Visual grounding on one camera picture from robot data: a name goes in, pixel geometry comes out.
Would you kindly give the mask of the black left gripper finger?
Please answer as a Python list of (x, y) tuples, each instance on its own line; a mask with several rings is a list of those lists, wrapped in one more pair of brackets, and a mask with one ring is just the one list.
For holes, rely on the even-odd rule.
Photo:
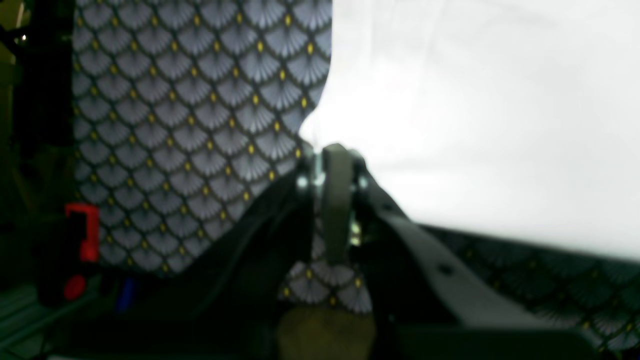
[(346, 248), (350, 241), (352, 212), (352, 184), (354, 158), (341, 144), (331, 144), (322, 150), (323, 174), (321, 219), (326, 242), (328, 264), (346, 262)]

